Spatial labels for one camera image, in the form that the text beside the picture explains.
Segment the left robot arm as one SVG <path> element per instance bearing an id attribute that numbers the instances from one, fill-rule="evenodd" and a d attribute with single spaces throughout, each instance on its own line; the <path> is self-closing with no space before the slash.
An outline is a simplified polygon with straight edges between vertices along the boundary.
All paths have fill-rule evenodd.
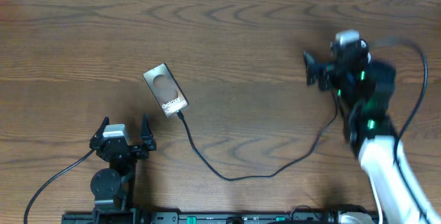
<path id="1" fill-rule="evenodd" d="M 130 145 L 125 125 L 111 125 L 108 117 L 90 139 L 90 148 L 109 163 L 90 183 L 94 223 L 149 223 L 149 214 L 133 204 L 137 161 L 148 159 L 150 152 L 156 149 L 146 114 L 141 123 L 141 140 L 139 144 Z"/>

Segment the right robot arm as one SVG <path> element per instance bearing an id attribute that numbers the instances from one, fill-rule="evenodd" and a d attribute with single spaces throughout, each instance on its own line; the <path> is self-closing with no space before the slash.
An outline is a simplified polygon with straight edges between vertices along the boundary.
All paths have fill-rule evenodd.
<path id="1" fill-rule="evenodd" d="M 369 177 L 377 209 L 389 223 L 439 223 L 404 153 L 401 138 L 388 115 L 395 90 L 396 69 L 374 60 L 369 44 L 358 38 L 332 43 L 336 58 L 320 63 L 303 53 L 307 85 L 337 90 L 338 106 L 345 106 L 344 136 Z"/>

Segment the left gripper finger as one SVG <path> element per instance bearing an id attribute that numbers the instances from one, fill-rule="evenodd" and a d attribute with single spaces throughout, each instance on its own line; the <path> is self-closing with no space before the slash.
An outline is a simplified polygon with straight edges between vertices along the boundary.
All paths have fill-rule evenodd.
<path id="1" fill-rule="evenodd" d="M 98 128 L 98 135 L 102 135 L 102 134 L 104 133 L 105 127 L 106 127 L 107 125 L 109 125 L 109 124 L 110 124 L 109 117 L 106 116 L 106 117 L 103 119 L 103 121 L 102 121 L 100 127 Z"/>
<path id="2" fill-rule="evenodd" d="M 150 129 L 149 123 L 148 123 L 148 117 L 146 114 L 143 115 L 143 120 L 141 122 L 141 134 L 140 134 L 141 140 L 146 144 L 154 144 L 154 136 L 152 134 L 152 131 Z"/>

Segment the Samsung Galaxy smartphone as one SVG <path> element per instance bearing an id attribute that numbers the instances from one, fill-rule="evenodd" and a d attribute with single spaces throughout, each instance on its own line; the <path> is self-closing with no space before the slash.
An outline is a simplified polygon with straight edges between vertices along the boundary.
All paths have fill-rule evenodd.
<path id="1" fill-rule="evenodd" d="M 189 106 L 186 96 L 166 63 L 143 74 L 164 115 L 170 117 Z"/>

